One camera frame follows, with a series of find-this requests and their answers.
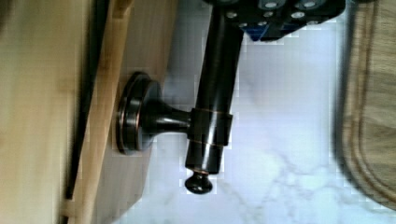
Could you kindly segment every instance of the wooden cutting board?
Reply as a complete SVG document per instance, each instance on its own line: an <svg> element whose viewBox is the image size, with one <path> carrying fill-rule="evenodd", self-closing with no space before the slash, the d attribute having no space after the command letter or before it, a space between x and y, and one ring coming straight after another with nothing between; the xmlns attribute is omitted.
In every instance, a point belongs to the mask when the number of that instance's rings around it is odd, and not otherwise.
<svg viewBox="0 0 396 224"><path fill-rule="evenodd" d="M341 127L342 165L357 187L396 210L396 1L359 4Z"/></svg>

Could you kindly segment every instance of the bathroom fixture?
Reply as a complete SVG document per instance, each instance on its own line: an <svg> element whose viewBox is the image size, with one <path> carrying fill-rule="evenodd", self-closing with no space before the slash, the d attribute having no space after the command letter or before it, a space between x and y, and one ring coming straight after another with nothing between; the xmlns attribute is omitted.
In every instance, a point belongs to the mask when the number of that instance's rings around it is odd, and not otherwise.
<svg viewBox="0 0 396 224"><path fill-rule="evenodd" d="M208 193L208 175L219 172L221 154L228 145L233 116L233 85L243 35L253 41L274 41L307 24L338 16L345 0L255 1L207 0L213 5L205 58L191 112L172 108L161 100L160 84L144 73L135 73L120 99L117 143L124 154L148 148L160 133L186 133L190 145L186 167L193 176L186 188Z"/></svg>

